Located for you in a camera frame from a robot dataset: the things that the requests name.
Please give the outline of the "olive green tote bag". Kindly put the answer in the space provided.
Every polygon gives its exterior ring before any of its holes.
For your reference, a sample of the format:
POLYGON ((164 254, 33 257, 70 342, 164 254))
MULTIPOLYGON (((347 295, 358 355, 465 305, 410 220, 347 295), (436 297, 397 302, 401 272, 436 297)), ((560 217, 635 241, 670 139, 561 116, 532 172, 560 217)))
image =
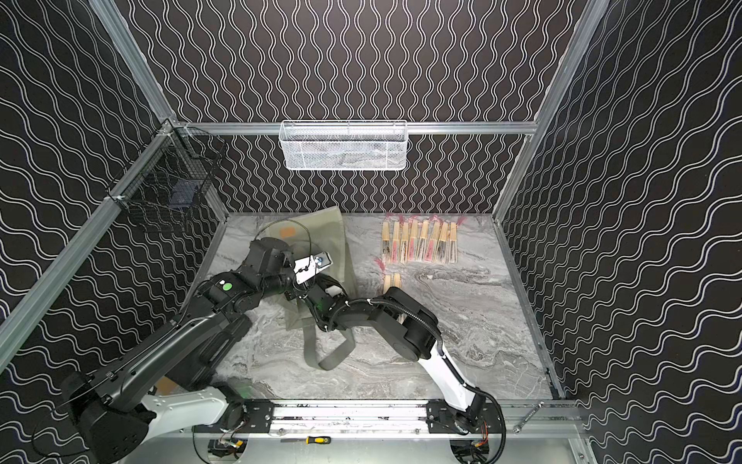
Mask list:
MULTIPOLYGON (((297 259, 309 253, 322 251, 328 253, 332 259, 332 266, 324 274, 337 280, 348 296, 357 295, 351 251, 338 207, 334 206, 291 220, 277 220, 267 226, 265 235, 287 243, 297 259)), ((341 330, 339 334, 343 338, 342 344, 321 358, 317 351, 318 327, 306 304, 300 300, 289 302, 282 296, 274 297, 271 301, 283 308, 287 330, 303 331, 303 355, 310 367, 323 371, 333 370, 356 348, 353 331, 341 330)))

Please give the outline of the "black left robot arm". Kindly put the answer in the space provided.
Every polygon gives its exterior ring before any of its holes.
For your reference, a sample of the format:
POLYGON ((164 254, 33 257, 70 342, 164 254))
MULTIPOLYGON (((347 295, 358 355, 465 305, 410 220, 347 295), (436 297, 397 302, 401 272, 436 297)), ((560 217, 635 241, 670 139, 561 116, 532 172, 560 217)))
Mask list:
POLYGON ((241 266, 201 282, 185 309, 137 348, 92 373, 71 374, 63 383, 61 406, 86 452, 100 463, 130 454, 157 417, 144 398, 158 380, 199 347, 243 324, 245 313, 264 299, 296 297, 333 262, 324 251, 295 259, 280 239, 254 240, 241 266))

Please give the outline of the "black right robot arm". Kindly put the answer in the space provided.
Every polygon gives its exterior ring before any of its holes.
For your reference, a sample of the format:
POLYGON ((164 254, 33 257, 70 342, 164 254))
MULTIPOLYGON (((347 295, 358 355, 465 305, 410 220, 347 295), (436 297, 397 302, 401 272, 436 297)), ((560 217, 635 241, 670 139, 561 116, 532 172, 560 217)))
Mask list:
POLYGON ((332 370, 356 348, 357 327, 371 328, 403 359, 419 363, 433 379, 448 406, 444 426, 464 435, 484 428, 483 410, 487 395, 479 392, 452 361, 436 315, 397 286, 371 298, 350 298, 339 283, 317 276, 299 287, 297 298, 314 320, 305 325, 306 362, 321 370, 332 370), (340 332, 343 343, 328 357, 318 360, 312 353, 316 332, 340 332))

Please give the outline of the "folding fan with pink paper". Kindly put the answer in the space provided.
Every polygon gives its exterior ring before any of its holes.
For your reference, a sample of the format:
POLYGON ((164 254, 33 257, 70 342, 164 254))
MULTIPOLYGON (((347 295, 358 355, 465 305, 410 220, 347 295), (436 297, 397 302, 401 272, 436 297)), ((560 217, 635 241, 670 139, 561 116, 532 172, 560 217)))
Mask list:
POLYGON ((397 218, 392 224, 392 240, 391 240, 391 262, 397 263, 400 259, 400 243, 402 235, 402 222, 397 218))

